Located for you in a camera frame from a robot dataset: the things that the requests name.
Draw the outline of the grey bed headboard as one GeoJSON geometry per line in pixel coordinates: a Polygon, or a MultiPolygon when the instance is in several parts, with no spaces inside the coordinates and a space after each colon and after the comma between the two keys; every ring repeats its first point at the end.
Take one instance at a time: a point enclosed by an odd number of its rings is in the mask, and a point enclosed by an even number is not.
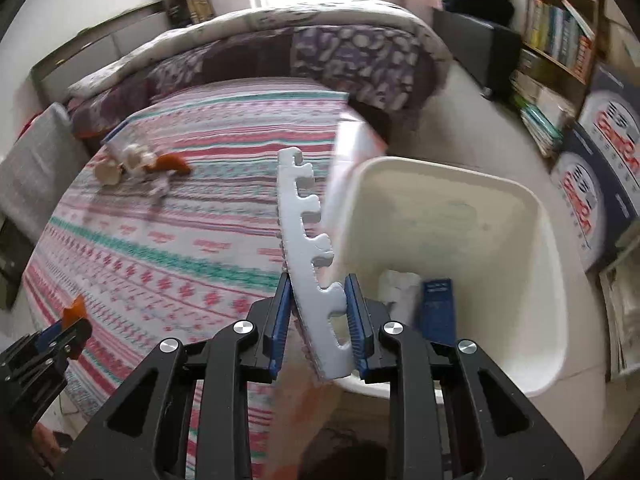
{"type": "Polygon", "coordinates": [[[67,88],[170,29],[163,1],[88,27],[32,66],[30,79],[42,107],[65,103],[67,88]]]}

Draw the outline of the blue white cardboard box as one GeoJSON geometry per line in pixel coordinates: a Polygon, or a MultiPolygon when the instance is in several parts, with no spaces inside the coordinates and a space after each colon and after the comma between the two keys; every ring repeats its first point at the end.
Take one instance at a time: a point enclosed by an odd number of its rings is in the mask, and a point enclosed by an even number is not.
{"type": "Polygon", "coordinates": [[[551,170],[582,268],[598,268],[639,219],[639,87],[599,64],[551,170]]]}

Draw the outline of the black cabinet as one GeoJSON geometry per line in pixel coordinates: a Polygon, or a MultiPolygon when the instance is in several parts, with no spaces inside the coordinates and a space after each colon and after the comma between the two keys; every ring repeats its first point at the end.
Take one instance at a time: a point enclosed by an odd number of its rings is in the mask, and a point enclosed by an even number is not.
{"type": "Polygon", "coordinates": [[[472,16],[435,10],[433,29],[452,56],[474,78],[488,100],[505,100],[518,66],[521,35],[509,27],[472,16]]]}

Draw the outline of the purple patterned quilt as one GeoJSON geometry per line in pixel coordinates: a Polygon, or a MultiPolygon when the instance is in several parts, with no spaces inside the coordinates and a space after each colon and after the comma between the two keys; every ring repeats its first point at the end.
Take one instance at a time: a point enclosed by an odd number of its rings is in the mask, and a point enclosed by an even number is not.
{"type": "Polygon", "coordinates": [[[78,136],[189,87],[244,78],[303,78],[345,92],[381,136],[412,129],[445,87],[452,56],[424,21],[368,0],[259,8],[163,32],[67,89],[78,136]]]}

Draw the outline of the grey fabric chair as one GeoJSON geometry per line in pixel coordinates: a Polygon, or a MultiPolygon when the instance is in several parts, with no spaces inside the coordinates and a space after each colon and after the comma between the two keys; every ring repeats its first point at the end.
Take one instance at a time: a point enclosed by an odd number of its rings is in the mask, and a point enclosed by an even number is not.
{"type": "Polygon", "coordinates": [[[88,161],[66,109],[51,104],[2,160],[2,214],[36,244],[61,197],[88,161]]]}

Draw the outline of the striped patterned bedsheet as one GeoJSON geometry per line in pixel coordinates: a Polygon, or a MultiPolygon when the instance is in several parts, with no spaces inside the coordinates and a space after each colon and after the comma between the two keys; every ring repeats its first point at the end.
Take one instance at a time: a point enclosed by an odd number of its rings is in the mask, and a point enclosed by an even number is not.
{"type": "Polygon", "coordinates": [[[272,422],[267,332],[283,269],[278,151],[299,148],[325,204],[381,136],[341,92],[240,79],[177,92],[128,118],[170,175],[158,204],[146,170],[100,185],[102,148],[63,194],[23,276],[36,325],[73,300],[92,335],[68,369],[88,425],[61,479],[251,479],[272,422]]]}

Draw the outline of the white plastic wrapper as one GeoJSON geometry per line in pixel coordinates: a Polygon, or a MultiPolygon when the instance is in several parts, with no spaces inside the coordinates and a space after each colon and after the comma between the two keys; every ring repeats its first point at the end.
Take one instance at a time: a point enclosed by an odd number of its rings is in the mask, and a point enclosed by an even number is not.
{"type": "Polygon", "coordinates": [[[145,145],[129,144],[122,151],[122,166],[133,176],[141,176],[156,162],[156,155],[145,145]]]}

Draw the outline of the white plastic trash bin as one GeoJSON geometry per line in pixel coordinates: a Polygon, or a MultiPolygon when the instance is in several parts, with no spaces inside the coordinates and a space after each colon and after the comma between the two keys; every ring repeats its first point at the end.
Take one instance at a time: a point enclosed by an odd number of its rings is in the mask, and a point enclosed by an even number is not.
{"type": "Polygon", "coordinates": [[[558,380],[568,347],[566,292],[548,212],[528,188],[378,157],[355,170],[337,219],[326,282],[355,273],[373,298],[385,270],[449,278],[458,336],[477,342],[530,398],[558,380]]]}

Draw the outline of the white foam mat strip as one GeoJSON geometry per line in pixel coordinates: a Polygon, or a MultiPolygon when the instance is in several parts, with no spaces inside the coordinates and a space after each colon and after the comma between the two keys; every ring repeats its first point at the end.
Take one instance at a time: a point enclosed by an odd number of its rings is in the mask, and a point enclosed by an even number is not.
{"type": "Polygon", "coordinates": [[[277,182],[282,248],[297,322],[317,375],[340,379],[352,372],[354,358],[350,344],[338,341],[331,318],[346,314],[346,296],[341,284],[318,281],[317,270],[331,265],[334,252],[328,234],[306,232],[306,221],[321,219],[321,203],[317,194],[299,194],[314,185],[314,168],[303,161],[299,148],[278,151],[277,182]]]}

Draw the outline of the wooden bookshelf with books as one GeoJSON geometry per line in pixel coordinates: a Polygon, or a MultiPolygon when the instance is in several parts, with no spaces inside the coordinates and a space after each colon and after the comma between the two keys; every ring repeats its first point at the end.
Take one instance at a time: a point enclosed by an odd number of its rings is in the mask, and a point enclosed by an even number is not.
{"type": "Polygon", "coordinates": [[[584,100],[599,10],[599,0],[526,0],[513,104],[544,158],[560,150],[584,100]]]}

